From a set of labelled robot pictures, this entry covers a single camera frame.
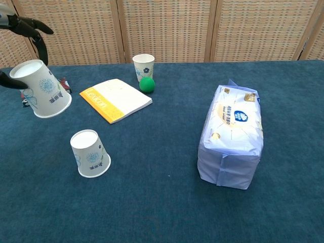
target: yellow book cover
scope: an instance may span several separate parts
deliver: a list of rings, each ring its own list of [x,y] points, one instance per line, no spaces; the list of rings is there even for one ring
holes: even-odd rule
[[[117,78],[94,85],[80,95],[110,124],[152,103],[150,97]]]

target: green ball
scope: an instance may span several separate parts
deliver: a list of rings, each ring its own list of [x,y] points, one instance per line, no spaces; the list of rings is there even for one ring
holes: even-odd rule
[[[155,88],[155,82],[151,77],[143,77],[140,81],[140,90],[144,93],[151,93]]]

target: plastic wrapped package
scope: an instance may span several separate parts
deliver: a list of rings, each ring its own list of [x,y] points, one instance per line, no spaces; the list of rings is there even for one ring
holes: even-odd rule
[[[218,186],[247,189],[261,158],[263,132],[256,90],[230,80],[214,95],[202,130],[197,167]]]

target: blue carpet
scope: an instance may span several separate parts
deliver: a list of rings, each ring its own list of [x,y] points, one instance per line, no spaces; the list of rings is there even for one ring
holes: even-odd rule
[[[153,104],[112,125],[79,92],[112,78],[138,88],[133,64],[50,70],[73,90],[54,118],[0,87],[0,242],[324,241],[323,61],[156,63]],[[197,170],[209,105],[229,78],[261,97],[264,149],[246,191]],[[69,144],[83,129],[112,159],[95,179],[78,174]]]

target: white paper cup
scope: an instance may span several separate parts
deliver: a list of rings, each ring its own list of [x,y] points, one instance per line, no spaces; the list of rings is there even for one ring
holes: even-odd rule
[[[105,173],[111,164],[98,134],[93,130],[82,130],[70,141],[78,171],[86,178],[95,178]]]
[[[143,77],[153,78],[153,66],[155,58],[150,54],[139,54],[133,57],[138,82]]]
[[[28,89],[20,92],[34,114],[40,118],[56,116],[71,104],[71,95],[42,60],[30,60],[17,65],[11,70],[10,77],[28,85]]]

